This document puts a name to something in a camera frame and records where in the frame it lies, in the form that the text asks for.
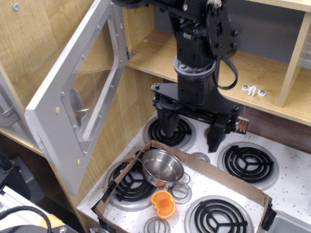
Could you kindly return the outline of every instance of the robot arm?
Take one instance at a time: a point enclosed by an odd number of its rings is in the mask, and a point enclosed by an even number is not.
[[[179,115],[210,124],[209,152],[215,152],[226,133],[237,130],[241,109],[225,99],[218,88],[230,89],[237,82],[237,70],[226,57],[235,49],[237,32],[227,18],[227,0],[113,0],[124,7],[156,5],[169,13],[177,40],[174,68],[178,83],[156,83],[154,105],[167,137],[173,135]],[[218,86],[220,60],[236,74],[228,87]]]

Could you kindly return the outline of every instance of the black cord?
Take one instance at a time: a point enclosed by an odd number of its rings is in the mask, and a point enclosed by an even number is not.
[[[219,86],[218,82],[216,80],[215,72],[213,72],[213,80],[216,83],[217,87],[219,87],[220,89],[222,89],[222,90],[229,90],[229,89],[232,89],[233,87],[235,87],[235,85],[238,83],[238,70],[237,70],[237,68],[234,66],[234,64],[229,60],[229,58],[226,55],[222,57],[222,60],[227,64],[227,66],[229,66],[229,68],[235,74],[235,80],[229,86]]]
[[[50,223],[50,220],[48,219],[48,217],[41,210],[34,208],[32,206],[17,206],[17,207],[13,207],[11,209],[2,211],[0,213],[0,221],[10,214],[13,214],[13,213],[18,212],[18,211],[23,211],[23,210],[33,211],[33,212],[37,213],[38,215],[40,215],[41,217],[43,217],[43,219],[46,221],[46,223],[48,225],[48,233],[52,233],[52,227],[51,227],[51,223]]]

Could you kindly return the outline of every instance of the oven door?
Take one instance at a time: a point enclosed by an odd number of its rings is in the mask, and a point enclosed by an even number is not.
[[[79,189],[126,62],[121,8],[95,0],[26,108],[38,146],[70,193]]]

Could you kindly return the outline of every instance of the toy stove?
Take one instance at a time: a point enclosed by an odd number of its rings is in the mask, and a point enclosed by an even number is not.
[[[126,166],[127,159],[153,139],[249,182],[272,197],[274,210],[284,211],[311,224],[311,204],[306,207],[311,200],[310,155],[251,133],[226,135],[217,152],[207,153],[209,125],[185,117],[180,121],[173,140],[170,140],[163,135],[156,116],[153,116],[77,209],[98,221],[90,208],[103,196],[109,181]],[[150,197],[157,188],[143,179],[139,163],[112,193],[104,216],[125,231],[135,233],[257,232],[263,215],[261,206],[183,165],[190,181],[185,176],[169,189],[177,204],[177,212],[172,218],[165,221],[156,217]],[[130,187],[129,194],[125,194],[127,187]],[[132,198],[134,193],[140,196]]]

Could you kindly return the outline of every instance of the orange slice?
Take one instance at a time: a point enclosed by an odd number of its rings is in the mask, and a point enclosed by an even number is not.
[[[151,203],[160,219],[168,219],[176,212],[175,200],[168,191],[160,190],[153,193]]]

